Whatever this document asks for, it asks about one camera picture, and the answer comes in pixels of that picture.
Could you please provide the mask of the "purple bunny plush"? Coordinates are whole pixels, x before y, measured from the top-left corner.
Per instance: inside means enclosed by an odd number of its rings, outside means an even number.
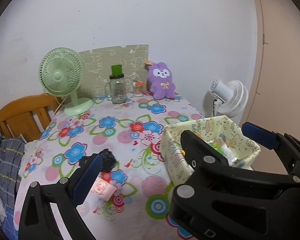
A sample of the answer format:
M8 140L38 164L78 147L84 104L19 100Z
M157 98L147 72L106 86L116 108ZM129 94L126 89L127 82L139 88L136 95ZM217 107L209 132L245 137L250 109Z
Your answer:
M167 64L145 61L145 66L148 70L147 83L153 98L155 100L173 99L175 97L175 84Z

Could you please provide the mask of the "white standing fan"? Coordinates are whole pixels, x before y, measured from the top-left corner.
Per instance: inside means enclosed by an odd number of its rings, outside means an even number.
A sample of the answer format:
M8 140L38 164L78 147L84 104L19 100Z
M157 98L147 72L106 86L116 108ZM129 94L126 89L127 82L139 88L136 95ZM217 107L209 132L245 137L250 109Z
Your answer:
M223 82L215 79L207 91L204 102L206 117L226 115L234 118L243 113L249 99L249 91L239 80Z

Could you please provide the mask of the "beige door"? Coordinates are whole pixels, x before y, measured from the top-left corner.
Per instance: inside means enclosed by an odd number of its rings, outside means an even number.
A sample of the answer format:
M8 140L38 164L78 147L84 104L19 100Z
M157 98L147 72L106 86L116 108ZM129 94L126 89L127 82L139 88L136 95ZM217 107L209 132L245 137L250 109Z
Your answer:
M300 140L300 11L292 0L254 0L257 58L241 122Z

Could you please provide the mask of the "black sparkly cloth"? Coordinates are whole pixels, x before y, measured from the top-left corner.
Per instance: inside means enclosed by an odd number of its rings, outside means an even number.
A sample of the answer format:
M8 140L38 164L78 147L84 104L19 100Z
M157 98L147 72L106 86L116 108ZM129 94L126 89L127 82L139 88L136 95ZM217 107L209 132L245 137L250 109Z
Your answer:
M96 168L98 172L110 172L115 165L116 159L107 148L99 153L82 157L79 161L80 167Z

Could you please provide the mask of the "small glass orange lid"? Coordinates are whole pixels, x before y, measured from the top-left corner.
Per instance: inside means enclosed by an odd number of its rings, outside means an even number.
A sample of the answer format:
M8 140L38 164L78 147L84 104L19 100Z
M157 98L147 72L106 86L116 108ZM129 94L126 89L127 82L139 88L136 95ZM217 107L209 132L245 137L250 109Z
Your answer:
M146 84L142 81L133 81L133 94L134 96L140 97L143 95L144 86Z

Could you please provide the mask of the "green desk fan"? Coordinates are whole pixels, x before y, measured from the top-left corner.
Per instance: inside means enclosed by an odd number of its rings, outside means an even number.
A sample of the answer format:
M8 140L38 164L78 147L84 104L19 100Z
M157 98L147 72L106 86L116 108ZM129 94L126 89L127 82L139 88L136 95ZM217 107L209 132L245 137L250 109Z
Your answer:
M65 106L65 115L79 115L93 106L90 98L77 96L83 65L80 55L74 50L60 47L49 51L40 63L38 75L48 94L61 98L71 97L71 102Z

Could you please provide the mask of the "blue checked bedsheet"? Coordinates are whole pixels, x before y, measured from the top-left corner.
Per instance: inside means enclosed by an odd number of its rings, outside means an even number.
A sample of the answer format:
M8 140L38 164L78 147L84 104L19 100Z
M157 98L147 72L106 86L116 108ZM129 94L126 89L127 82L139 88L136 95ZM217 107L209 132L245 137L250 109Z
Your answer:
M7 239L18 239L18 231L14 226L14 210L4 207L0 198L0 230Z

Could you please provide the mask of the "glass jar green lid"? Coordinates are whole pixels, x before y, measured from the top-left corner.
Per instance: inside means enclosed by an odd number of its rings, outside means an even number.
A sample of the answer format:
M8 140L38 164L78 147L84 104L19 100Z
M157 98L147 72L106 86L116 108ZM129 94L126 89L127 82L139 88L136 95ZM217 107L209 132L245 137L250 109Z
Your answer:
M126 102L126 85L121 64L111 66L109 82L105 87L107 96L110 97L113 104L118 105Z

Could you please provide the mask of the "floral tablecloth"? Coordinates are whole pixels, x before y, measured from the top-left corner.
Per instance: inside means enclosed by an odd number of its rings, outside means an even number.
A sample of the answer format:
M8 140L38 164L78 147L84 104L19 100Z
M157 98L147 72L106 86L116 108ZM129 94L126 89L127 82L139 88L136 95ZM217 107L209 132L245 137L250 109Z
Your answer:
M180 95L155 100L149 92L129 96L121 105L95 98L89 111L74 117L57 114L21 168L14 225L19 225L30 183L56 183L71 176L82 157L108 149L116 164L100 174L100 186L116 191L108 200L90 192L77 208L95 238L191 239L169 217L173 183L159 146L166 125L201 117Z

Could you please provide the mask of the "yellow-green patterned fabric bin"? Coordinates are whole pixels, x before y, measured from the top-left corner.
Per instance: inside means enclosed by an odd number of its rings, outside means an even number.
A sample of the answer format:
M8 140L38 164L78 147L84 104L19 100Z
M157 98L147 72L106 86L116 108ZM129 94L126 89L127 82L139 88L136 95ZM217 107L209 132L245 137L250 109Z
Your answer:
M185 130L206 143L223 139L238 159L234 167L249 168L261 151L257 143L244 136L239 126L225 115L169 124L161 136L160 153L174 185L184 183L194 171L185 159L185 147L181 146L181 133Z

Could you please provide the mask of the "yellow cartoon tissue pack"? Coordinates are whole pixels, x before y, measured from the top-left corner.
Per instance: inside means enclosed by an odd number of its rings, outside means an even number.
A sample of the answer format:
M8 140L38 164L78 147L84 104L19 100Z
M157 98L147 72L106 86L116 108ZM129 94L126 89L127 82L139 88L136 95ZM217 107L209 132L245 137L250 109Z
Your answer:
M222 153L221 147L218 145L217 142L209 141L208 145L210 145L214 150L216 150L218 153Z

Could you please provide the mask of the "grey plaid pillow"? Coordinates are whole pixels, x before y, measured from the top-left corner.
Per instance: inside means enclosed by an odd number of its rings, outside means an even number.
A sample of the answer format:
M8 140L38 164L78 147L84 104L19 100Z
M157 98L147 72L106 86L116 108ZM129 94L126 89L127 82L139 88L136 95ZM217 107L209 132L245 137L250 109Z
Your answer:
M0 132L0 198L4 206L15 208L21 178L18 174L24 155L21 138L7 138Z

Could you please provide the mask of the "pink bear cloth pack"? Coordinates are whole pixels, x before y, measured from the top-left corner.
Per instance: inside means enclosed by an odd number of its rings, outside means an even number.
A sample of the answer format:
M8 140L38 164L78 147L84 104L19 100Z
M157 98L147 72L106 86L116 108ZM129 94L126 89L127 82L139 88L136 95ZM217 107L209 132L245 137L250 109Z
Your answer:
M116 187L102 178L97 177L90 191L97 194L101 199L108 201L116 191Z

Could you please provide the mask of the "white sock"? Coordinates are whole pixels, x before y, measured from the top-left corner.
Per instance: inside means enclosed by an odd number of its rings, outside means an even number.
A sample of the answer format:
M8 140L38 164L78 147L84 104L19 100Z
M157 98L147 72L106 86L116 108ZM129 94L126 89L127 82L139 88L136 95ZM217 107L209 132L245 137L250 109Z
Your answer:
M237 162L237 157L234 155L232 150L226 145L225 141L223 139L220 139L218 144L221 147L222 152L225 154L225 157L228 161L228 164L230 166L234 166Z

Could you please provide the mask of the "green patterned backing board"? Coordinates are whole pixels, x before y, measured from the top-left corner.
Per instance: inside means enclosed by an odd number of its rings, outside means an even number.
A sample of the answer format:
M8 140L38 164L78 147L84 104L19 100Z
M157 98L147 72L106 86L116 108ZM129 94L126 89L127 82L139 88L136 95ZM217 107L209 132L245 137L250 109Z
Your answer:
M133 81L146 81L148 60L147 44L97 48L79 52L83 74L77 90L79 98L104 96L106 84L110 81L111 66L121 64L126 92L132 92Z

